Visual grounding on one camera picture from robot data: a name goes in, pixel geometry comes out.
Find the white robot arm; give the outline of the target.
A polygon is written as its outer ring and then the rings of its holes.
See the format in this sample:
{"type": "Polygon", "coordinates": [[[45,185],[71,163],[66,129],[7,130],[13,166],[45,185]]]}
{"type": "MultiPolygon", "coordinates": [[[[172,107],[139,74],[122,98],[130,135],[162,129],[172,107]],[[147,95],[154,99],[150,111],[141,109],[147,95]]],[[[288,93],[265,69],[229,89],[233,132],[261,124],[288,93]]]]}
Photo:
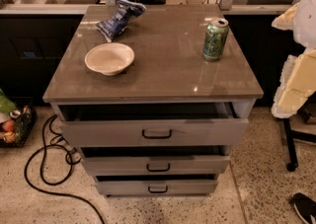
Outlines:
{"type": "Polygon", "coordinates": [[[275,18],[272,26],[293,31],[294,41],[305,47],[283,64],[274,97],[273,116],[289,118],[316,92],[316,0],[300,0],[275,18]]]}

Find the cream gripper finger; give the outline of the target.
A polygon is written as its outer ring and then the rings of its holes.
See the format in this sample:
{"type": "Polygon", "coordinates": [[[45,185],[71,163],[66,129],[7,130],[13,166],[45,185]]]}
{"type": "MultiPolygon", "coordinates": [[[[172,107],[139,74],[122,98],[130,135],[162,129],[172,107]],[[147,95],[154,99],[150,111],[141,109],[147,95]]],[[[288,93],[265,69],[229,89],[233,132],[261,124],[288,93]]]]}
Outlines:
{"type": "Polygon", "coordinates": [[[272,21],[272,27],[282,31],[292,31],[298,3],[291,6],[283,14],[272,21]]]}
{"type": "Polygon", "coordinates": [[[272,114],[289,118],[316,92],[316,50],[306,48],[298,57],[290,55],[283,64],[272,114]]]}

